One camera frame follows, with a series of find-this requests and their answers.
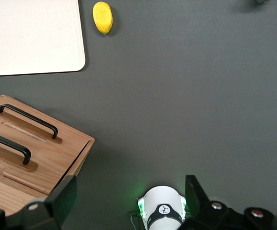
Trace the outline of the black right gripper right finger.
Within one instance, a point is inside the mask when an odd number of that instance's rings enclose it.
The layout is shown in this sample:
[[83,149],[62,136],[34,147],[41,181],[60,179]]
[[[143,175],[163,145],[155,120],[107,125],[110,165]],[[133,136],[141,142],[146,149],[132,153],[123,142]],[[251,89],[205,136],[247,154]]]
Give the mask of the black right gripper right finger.
[[187,230],[234,230],[228,222],[230,209],[222,202],[210,200],[194,175],[185,178],[185,198],[190,217]]

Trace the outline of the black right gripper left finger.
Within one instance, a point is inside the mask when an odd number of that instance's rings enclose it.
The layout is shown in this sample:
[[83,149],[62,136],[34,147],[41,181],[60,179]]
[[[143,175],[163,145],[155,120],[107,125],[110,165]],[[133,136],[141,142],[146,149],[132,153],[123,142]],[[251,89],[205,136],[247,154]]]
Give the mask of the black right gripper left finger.
[[77,201],[76,176],[66,176],[47,198],[28,203],[22,210],[24,230],[60,230]]

